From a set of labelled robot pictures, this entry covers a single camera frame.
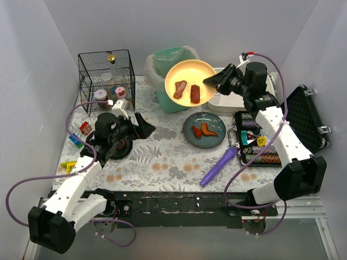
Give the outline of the pink lid spice jar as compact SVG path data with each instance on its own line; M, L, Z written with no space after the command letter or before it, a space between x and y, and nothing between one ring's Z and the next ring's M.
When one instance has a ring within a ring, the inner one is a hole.
M130 101L128 99L128 94L127 94L124 87L116 87L115 95L116 95L117 101L119 101L119 100L124 101L123 107L125 109L130 108Z

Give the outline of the clear jar blue label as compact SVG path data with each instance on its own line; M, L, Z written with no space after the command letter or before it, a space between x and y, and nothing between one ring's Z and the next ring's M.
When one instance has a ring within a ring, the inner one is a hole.
M112 94L112 88L115 86L115 81L112 76L112 73L105 72L101 75L102 85L105 91L107 91L107 95L110 98Z

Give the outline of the yellow plastic plate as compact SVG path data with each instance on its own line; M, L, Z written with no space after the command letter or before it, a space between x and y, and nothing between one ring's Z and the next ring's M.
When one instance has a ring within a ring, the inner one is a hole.
M197 107L207 103L216 93L214 87L203 83L203 80L216 75L215 69L208 63L201 60L185 60L174 65L166 75L165 91L168 97L176 104L184 107ZM182 92L182 97L174 98L176 82L186 81L186 87ZM191 86L200 87L200 102L191 102Z

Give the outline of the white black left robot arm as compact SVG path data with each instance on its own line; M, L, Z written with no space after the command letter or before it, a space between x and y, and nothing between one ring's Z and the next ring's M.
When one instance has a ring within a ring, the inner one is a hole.
M120 101L104 104L112 109L98 115L73 173L41 207L34 206L28 213L30 240L60 254L67 252L76 233L92 218L102 213L112 215L117 208L114 194L100 188L79 201L93 178L117 152L123 158L133 141L147 139L156 129L140 113L135 114L137 123L133 124Z

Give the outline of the clear cup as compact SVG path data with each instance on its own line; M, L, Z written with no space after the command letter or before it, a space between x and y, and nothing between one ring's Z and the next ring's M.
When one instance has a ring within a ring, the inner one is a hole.
M218 105L221 101L221 94L216 92L213 98L210 100L210 103L213 105Z

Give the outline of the brown jar white lid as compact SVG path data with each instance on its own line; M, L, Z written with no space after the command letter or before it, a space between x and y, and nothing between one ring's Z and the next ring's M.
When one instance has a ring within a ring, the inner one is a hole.
M105 91L104 89L96 90L94 92L94 100L95 101L107 101L108 100L107 91ZM109 110L109 105L107 105L107 104L98 103L98 106L103 111Z

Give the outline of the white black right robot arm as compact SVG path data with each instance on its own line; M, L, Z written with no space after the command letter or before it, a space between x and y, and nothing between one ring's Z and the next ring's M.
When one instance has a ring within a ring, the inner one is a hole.
M240 209L259 210L280 200L316 194L327 168L326 160L314 156L296 136L286 120L288 109L282 109L276 97L267 91L266 79L266 65L249 62L244 71L229 64L203 81L222 95L235 93L243 98L246 111L270 137L268 144L274 146L281 160L282 170L273 182L249 190L243 203L226 201Z

